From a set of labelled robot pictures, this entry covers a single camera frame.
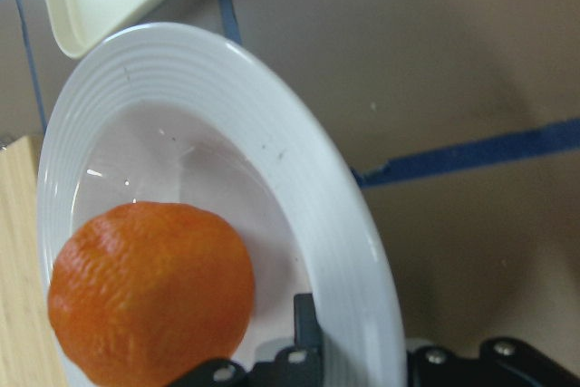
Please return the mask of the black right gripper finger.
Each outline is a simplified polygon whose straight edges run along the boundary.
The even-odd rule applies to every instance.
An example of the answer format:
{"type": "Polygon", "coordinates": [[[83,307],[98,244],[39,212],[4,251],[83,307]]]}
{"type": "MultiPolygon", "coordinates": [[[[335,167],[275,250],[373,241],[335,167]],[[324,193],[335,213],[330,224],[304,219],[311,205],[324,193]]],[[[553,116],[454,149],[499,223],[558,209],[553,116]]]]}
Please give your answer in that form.
{"type": "Polygon", "coordinates": [[[318,323],[311,293],[296,294],[294,305],[294,343],[298,348],[323,349],[323,332],[318,323]]]}

